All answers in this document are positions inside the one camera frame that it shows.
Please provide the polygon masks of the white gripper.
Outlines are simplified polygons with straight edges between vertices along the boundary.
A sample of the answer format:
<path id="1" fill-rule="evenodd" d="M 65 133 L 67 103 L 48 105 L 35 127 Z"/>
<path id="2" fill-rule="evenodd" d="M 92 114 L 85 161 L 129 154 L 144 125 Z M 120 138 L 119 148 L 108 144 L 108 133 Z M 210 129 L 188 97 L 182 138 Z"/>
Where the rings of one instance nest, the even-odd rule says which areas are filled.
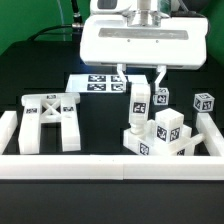
<path id="1" fill-rule="evenodd" d="M 93 15 L 86 20 L 80 57 L 88 65 L 117 65 L 126 91 L 126 65 L 156 68 L 160 82 L 170 69 L 200 68 L 206 61 L 208 20 L 196 17 L 163 19 L 158 27 L 130 26 L 121 15 Z"/>

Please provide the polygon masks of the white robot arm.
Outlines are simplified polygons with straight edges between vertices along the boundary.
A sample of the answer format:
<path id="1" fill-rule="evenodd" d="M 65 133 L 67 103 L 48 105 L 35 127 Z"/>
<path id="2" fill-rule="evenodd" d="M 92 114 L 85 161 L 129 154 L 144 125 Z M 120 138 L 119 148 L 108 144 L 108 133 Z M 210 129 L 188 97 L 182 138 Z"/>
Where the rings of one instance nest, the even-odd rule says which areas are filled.
<path id="1" fill-rule="evenodd" d="M 130 67 L 200 68 L 206 61 L 206 17 L 171 0 L 91 0 L 80 57 L 87 65 L 115 66 L 124 78 Z"/>

